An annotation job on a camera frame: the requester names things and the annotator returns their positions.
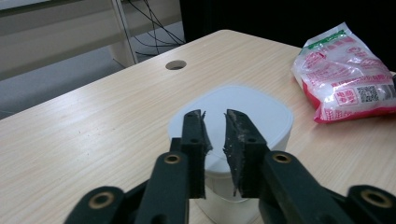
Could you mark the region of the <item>black curtain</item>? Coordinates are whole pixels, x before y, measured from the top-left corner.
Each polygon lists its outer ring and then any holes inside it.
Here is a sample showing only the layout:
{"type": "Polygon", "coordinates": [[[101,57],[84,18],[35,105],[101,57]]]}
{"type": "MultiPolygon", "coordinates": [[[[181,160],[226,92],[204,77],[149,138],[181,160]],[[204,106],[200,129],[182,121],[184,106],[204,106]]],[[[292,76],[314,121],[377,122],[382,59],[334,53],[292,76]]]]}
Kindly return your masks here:
{"type": "Polygon", "coordinates": [[[295,47],[344,22],[396,72],[396,0],[179,0],[186,40],[228,29],[295,47]]]}

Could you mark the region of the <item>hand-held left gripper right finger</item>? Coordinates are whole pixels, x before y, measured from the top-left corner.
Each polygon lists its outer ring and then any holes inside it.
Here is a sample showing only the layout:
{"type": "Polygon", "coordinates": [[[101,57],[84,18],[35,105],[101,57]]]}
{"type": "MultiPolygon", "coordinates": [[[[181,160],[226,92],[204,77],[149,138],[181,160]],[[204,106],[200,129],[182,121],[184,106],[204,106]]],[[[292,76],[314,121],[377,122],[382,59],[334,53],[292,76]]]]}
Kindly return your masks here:
{"type": "Polygon", "coordinates": [[[224,153],[234,191],[257,198],[265,224],[353,224],[294,156],[271,150],[248,115],[229,109],[224,153]]]}

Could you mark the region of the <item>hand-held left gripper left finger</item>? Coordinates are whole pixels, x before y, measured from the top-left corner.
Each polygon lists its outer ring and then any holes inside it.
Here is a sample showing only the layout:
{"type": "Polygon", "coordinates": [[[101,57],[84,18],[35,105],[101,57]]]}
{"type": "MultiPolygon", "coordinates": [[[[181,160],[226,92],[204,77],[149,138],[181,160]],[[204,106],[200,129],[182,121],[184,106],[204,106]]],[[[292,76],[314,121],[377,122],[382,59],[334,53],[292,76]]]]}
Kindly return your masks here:
{"type": "Polygon", "coordinates": [[[136,224],[189,224],[190,200],[205,197],[205,156],[211,149],[205,113],[183,116],[182,134],[156,160],[136,224]]]}

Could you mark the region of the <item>pink and white plastic bag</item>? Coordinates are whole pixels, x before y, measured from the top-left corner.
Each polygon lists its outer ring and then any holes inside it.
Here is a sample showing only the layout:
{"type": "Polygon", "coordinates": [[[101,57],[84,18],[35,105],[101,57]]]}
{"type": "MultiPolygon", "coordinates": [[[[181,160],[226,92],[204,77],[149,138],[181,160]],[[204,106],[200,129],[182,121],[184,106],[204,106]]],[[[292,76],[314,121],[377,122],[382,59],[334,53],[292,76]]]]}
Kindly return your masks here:
{"type": "Polygon", "coordinates": [[[308,39],[291,71],[317,123],[396,113],[392,73],[345,23],[308,39]]]}

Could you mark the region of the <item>white plastic container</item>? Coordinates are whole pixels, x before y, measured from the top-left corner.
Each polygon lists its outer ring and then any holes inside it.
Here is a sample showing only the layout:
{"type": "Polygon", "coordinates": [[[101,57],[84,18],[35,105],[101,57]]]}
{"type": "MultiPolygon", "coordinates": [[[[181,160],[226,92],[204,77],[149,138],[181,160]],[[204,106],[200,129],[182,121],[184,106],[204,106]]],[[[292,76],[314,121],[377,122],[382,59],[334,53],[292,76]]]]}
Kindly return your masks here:
{"type": "Polygon", "coordinates": [[[223,152],[228,109],[246,114],[267,142],[271,150],[285,151],[293,124],[291,111],[277,99],[242,86],[214,89],[182,107],[168,124],[168,135],[180,137],[184,115],[192,110],[205,112],[206,131],[213,149],[205,157],[205,173],[215,178],[231,176],[223,152]]]}

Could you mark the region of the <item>light wooden shelf unit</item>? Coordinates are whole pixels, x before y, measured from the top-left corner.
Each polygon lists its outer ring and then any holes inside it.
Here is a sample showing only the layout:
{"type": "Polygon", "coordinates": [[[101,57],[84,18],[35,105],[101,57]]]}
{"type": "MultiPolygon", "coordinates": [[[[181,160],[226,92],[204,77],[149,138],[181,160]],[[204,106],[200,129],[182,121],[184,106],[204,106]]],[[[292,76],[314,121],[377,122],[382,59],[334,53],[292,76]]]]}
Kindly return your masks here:
{"type": "Polygon", "coordinates": [[[179,0],[0,0],[0,80],[102,47],[128,67],[132,36],[180,20],[179,0]]]}

